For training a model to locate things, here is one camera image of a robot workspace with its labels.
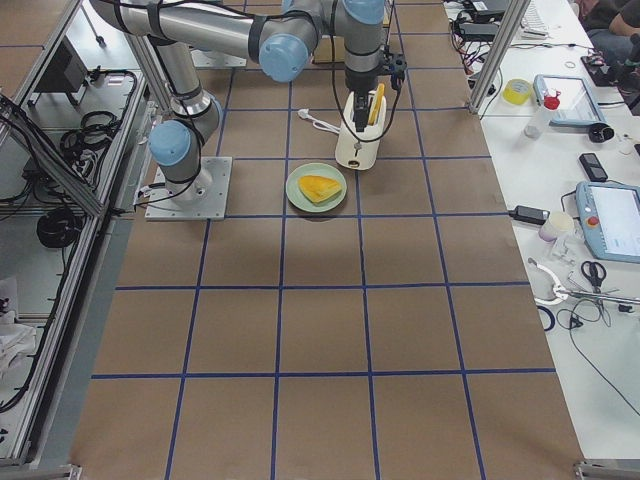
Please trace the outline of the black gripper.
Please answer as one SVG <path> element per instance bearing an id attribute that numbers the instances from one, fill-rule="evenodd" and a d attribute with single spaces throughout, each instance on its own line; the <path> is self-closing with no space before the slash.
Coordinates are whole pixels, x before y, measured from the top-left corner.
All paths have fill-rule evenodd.
<path id="1" fill-rule="evenodd" d="M 400 91 L 405 81 L 406 57 L 392 52 L 388 45 L 372 53 L 355 53 L 345 49 L 345 84 L 353 91 L 353 121 L 357 132 L 363 132 L 369 123 L 369 91 L 377 87 L 380 76 L 389 76 L 391 88 Z"/>

